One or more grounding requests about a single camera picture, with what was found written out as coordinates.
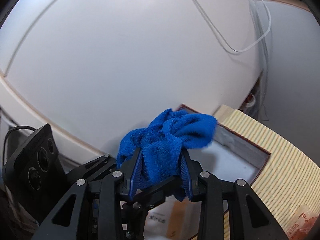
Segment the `blue microfiber cloth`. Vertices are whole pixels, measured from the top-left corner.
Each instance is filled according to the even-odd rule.
[[[162,112],[146,128],[129,132],[121,141],[116,159],[118,168],[132,158],[137,147],[142,151],[142,170],[138,188],[153,186],[172,175],[181,175],[180,152],[207,146],[217,120],[207,114],[186,111]]]

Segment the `white curved surface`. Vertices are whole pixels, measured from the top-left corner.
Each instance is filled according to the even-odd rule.
[[[50,122],[50,120],[40,116],[18,97],[7,85],[1,75],[0,95],[1,108],[7,111],[7,113],[10,113],[10,117],[13,118],[17,124],[39,128]],[[102,155],[101,152],[87,144],[79,142],[79,140],[68,135],[65,131],[58,129],[52,122],[50,123],[59,153],[80,164],[86,163]]]
[[[5,73],[21,42],[35,19],[54,0],[19,0],[0,29],[0,70]]]
[[[248,0],[198,1],[232,46],[254,42]],[[33,114],[116,154],[126,132],[166,108],[239,107],[259,72],[257,48],[227,54],[191,0],[56,0],[26,33],[5,81]]]

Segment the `black cable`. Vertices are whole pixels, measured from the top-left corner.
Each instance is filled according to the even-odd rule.
[[[266,110],[266,106],[263,104],[263,109],[264,109],[264,115],[266,116],[266,119],[262,119],[262,121],[269,121],[269,117],[267,115],[267,110]]]
[[[33,128],[31,126],[27,126],[27,125],[20,125],[20,126],[16,126],[11,128],[7,134],[4,137],[4,141],[3,141],[3,151],[2,151],[2,168],[4,166],[4,151],[5,151],[5,144],[7,142],[7,139],[9,137],[9,135],[13,132],[13,131],[17,131],[17,130],[31,130],[31,131],[35,131],[36,128]]]

